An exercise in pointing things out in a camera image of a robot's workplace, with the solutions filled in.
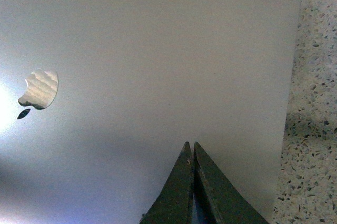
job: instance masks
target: silver laptop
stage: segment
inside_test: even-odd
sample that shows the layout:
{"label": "silver laptop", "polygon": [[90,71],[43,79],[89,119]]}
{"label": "silver laptop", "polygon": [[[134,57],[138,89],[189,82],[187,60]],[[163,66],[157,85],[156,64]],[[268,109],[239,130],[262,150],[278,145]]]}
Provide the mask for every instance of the silver laptop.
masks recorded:
{"label": "silver laptop", "polygon": [[299,6],[0,0],[0,222],[138,223],[185,141],[271,221]]}

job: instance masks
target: apple logo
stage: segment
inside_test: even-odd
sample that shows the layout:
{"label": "apple logo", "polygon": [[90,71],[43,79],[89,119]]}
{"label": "apple logo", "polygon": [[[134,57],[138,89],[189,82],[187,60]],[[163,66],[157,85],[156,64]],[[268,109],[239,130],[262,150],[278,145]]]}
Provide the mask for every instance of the apple logo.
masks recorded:
{"label": "apple logo", "polygon": [[[58,76],[56,71],[44,71],[37,69],[26,78],[27,89],[17,101],[23,107],[33,106],[42,110],[50,106],[55,99],[58,88]],[[31,109],[23,110],[17,119],[22,119]]]}

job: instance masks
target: laptop lid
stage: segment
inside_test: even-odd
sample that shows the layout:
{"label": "laptop lid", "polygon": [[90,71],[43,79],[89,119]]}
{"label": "laptop lid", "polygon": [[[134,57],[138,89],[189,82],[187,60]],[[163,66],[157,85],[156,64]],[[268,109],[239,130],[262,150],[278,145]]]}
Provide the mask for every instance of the laptop lid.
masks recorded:
{"label": "laptop lid", "polygon": [[0,220],[138,223],[198,141],[271,221],[299,6],[0,0]]}

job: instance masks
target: terrazzo countertop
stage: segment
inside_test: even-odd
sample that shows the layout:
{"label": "terrazzo countertop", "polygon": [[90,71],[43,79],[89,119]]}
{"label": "terrazzo countertop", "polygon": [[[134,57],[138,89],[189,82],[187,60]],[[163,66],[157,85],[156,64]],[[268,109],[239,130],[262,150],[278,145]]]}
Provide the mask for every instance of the terrazzo countertop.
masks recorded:
{"label": "terrazzo countertop", "polygon": [[337,0],[302,0],[274,223],[337,223]]}

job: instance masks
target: laptop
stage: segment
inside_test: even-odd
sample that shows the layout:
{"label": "laptop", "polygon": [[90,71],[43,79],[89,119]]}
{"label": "laptop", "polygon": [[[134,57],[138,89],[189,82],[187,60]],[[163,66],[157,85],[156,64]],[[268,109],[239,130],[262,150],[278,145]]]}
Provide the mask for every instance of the laptop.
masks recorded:
{"label": "laptop", "polygon": [[0,0],[0,222],[138,223],[186,141],[272,221],[299,7]]}

